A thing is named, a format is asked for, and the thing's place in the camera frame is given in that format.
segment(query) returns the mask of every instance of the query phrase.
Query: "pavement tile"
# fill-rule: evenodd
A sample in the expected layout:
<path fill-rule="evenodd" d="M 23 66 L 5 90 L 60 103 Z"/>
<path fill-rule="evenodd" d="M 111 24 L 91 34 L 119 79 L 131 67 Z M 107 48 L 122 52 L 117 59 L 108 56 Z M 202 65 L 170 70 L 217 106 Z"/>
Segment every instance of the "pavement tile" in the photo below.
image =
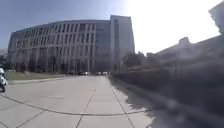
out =
<path fill-rule="evenodd" d="M 21 128 L 75 128 L 81 116 L 44 112 Z"/>
<path fill-rule="evenodd" d="M 32 105 L 35 107 L 48 109 L 48 108 L 52 107 L 53 105 L 56 105 L 56 103 L 59 101 L 60 101 L 60 99 L 38 98 L 37 100 L 27 102 L 26 104 L 29 104 L 29 105 Z"/>
<path fill-rule="evenodd" d="M 15 107 L 20 105 L 20 103 L 14 102 L 6 98 L 0 98 L 0 111 Z"/>
<path fill-rule="evenodd" d="M 41 110 L 39 109 L 18 105 L 5 111 L 0 111 L 0 121 L 10 128 L 16 128 L 40 112 Z"/>
<path fill-rule="evenodd" d="M 88 105 L 86 112 L 90 114 L 124 114 L 120 104 L 114 102 L 95 102 L 91 101 Z"/>
<path fill-rule="evenodd" d="M 56 105 L 51 107 L 51 110 L 66 113 L 78 113 L 81 114 L 86 108 L 88 101 L 73 101 L 73 100 L 62 100 Z"/>
<path fill-rule="evenodd" d="M 78 128 L 132 128 L 126 115 L 124 116 L 84 116 Z"/>

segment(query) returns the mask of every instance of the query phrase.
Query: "window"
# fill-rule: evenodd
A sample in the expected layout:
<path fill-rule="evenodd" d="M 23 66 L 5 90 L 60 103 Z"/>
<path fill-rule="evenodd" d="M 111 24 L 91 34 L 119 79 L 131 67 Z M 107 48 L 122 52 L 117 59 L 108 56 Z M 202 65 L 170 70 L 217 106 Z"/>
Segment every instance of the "window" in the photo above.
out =
<path fill-rule="evenodd" d="M 45 36 L 44 37 L 44 45 L 46 44 L 46 42 L 47 42 L 47 37 Z"/>
<path fill-rule="evenodd" d="M 73 35 L 73 43 L 75 43 L 75 37 L 76 37 L 76 36 L 75 36 L 75 34 L 74 34 L 74 35 Z"/>
<path fill-rule="evenodd" d="M 73 27 L 74 27 L 74 24 L 72 24 L 70 32 L 73 32 Z"/>
<path fill-rule="evenodd" d="M 44 37 L 41 38 L 40 44 L 43 45 L 43 43 L 44 43 Z"/>
<path fill-rule="evenodd" d="M 90 51 L 89 51 L 90 53 L 90 57 L 93 57 L 93 46 L 90 46 Z"/>
<path fill-rule="evenodd" d="M 68 40 L 68 35 L 65 35 L 65 43 L 67 44 L 67 40 Z"/>
<path fill-rule="evenodd" d="M 78 31 L 78 24 L 75 25 L 75 32 Z"/>
<path fill-rule="evenodd" d="M 61 25 L 59 24 L 58 32 L 61 32 Z"/>
<path fill-rule="evenodd" d="M 66 54 L 66 48 L 64 48 L 64 54 L 63 54 L 63 56 L 65 56 L 65 54 Z"/>
<path fill-rule="evenodd" d="M 69 51 L 70 51 L 70 49 L 69 49 L 69 48 L 67 48 L 67 56 L 69 56 Z"/>
<path fill-rule="evenodd" d="M 89 67 L 91 68 L 93 66 L 93 61 L 92 60 L 89 60 Z"/>
<path fill-rule="evenodd" d="M 57 32 L 58 26 L 55 25 L 54 32 Z"/>
<path fill-rule="evenodd" d="M 49 32 L 49 27 L 46 28 L 46 34 L 48 34 L 48 32 Z"/>
<path fill-rule="evenodd" d="M 38 45 L 38 43 L 39 43 L 38 41 L 39 41 L 39 39 L 37 38 L 37 40 L 36 40 L 36 45 L 35 45 L 35 46 L 37 46 L 37 45 Z"/>
<path fill-rule="evenodd" d="M 82 33 L 82 38 L 81 38 L 81 42 L 84 43 L 84 39 L 85 39 L 85 34 Z"/>
<path fill-rule="evenodd" d="M 92 24 L 92 31 L 95 30 L 95 24 Z"/>
<path fill-rule="evenodd" d="M 77 38 L 77 40 L 76 40 L 76 41 L 77 41 L 77 42 L 80 42 L 81 37 L 82 37 L 82 34 L 81 34 L 81 33 L 79 33 L 79 34 L 78 34 L 78 38 Z"/>
<path fill-rule="evenodd" d="M 60 35 L 57 35 L 57 44 L 59 43 Z"/>
<path fill-rule="evenodd" d="M 43 28 L 40 28 L 40 29 L 39 29 L 39 34 L 38 34 L 38 35 L 39 35 L 39 36 L 42 35 L 42 32 L 43 32 Z"/>
<path fill-rule="evenodd" d="M 79 31 L 85 31 L 86 24 L 80 24 Z"/>
<path fill-rule="evenodd" d="M 60 56 L 62 56 L 62 48 L 60 48 Z"/>
<path fill-rule="evenodd" d="M 94 33 L 91 34 L 91 43 L 94 42 Z"/>
<path fill-rule="evenodd" d="M 63 24 L 62 32 L 65 32 L 65 24 Z"/>
<path fill-rule="evenodd" d="M 47 36 L 47 43 L 50 43 L 50 36 Z"/>
<path fill-rule="evenodd" d="M 61 36 L 61 44 L 63 43 L 64 41 L 64 35 Z"/>
<path fill-rule="evenodd" d="M 88 24 L 88 31 L 90 31 L 91 29 L 91 24 Z"/>
<path fill-rule="evenodd" d="M 52 37 L 52 44 L 54 44 L 55 36 Z"/>
<path fill-rule="evenodd" d="M 89 33 L 86 34 L 86 43 L 89 43 Z"/>
<path fill-rule="evenodd" d="M 78 52 L 79 52 L 79 47 L 76 46 L 76 49 L 75 49 L 75 55 L 76 55 L 76 56 L 78 56 L 78 54 L 79 54 Z"/>
<path fill-rule="evenodd" d="M 28 37 L 30 37 L 31 36 L 31 30 L 29 31 L 29 33 L 28 33 Z"/>
<path fill-rule="evenodd" d="M 72 53 L 71 55 L 73 56 L 74 55 L 74 46 L 72 47 Z"/>
<path fill-rule="evenodd" d="M 85 46 L 85 56 L 88 54 L 88 46 Z"/>
<path fill-rule="evenodd" d="M 70 34 L 69 36 L 69 43 L 71 43 L 71 41 L 72 41 L 72 34 Z"/>
<path fill-rule="evenodd" d="M 67 24 L 67 32 L 69 32 L 69 26 L 70 26 L 70 24 Z"/>
<path fill-rule="evenodd" d="M 83 46 L 80 46 L 79 48 L 80 48 L 80 49 L 79 49 L 79 55 L 82 56 Z"/>

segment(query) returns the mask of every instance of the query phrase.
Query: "curb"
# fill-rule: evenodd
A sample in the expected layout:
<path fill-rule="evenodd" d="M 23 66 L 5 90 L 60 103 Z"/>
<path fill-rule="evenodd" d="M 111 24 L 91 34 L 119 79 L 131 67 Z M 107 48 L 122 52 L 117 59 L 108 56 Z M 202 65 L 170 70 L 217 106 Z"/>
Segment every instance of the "curb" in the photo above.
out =
<path fill-rule="evenodd" d="M 159 95 L 158 93 L 144 90 L 142 88 L 137 87 L 136 85 L 128 84 L 114 77 L 109 78 L 112 78 L 112 80 L 115 80 L 115 82 L 117 83 L 121 83 L 122 85 L 127 86 L 131 91 L 135 92 L 136 94 L 147 100 L 154 102 L 165 110 L 182 112 L 207 127 L 224 128 L 224 119 L 222 117 L 196 110 L 190 106 L 180 104 L 175 100 Z"/>

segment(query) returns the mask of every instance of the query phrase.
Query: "tree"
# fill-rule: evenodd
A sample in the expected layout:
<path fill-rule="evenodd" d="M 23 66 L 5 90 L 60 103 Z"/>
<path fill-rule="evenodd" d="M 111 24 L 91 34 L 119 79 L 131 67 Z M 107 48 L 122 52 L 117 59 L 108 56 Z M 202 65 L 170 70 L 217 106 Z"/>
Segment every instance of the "tree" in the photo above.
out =
<path fill-rule="evenodd" d="M 142 58 L 142 54 L 130 53 L 123 58 L 122 62 L 127 67 L 133 67 L 133 66 L 141 65 L 141 58 Z"/>

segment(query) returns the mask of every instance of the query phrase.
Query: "building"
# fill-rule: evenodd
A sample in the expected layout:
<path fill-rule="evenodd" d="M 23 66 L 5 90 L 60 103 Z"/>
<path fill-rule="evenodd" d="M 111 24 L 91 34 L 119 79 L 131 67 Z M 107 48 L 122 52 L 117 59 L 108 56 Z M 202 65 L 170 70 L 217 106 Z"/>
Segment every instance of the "building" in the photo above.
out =
<path fill-rule="evenodd" d="M 166 48 L 155 55 L 160 59 L 161 63 L 173 62 L 177 59 L 188 59 L 191 57 L 191 43 L 188 37 L 181 38 L 179 43 Z"/>
<path fill-rule="evenodd" d="M 13 32 L 8 61 L 17 70 L 111 71 L 134 51 L 131 18 L 112 15 L 110 20 L 60 21 Z"/>
<path fill-rule="evenodd" d="M 224 1 L 209 10 L 212 19 L 219 28 L 221 34 L 224 33 Z"/>
<path fill-rule="evenodd" d="M 215 36 L 197 43 L 190 43 L 187 37 L 179 43 L 155 54 L 162 64 L 221 62 L 224 58 L 224 35 Z"/>

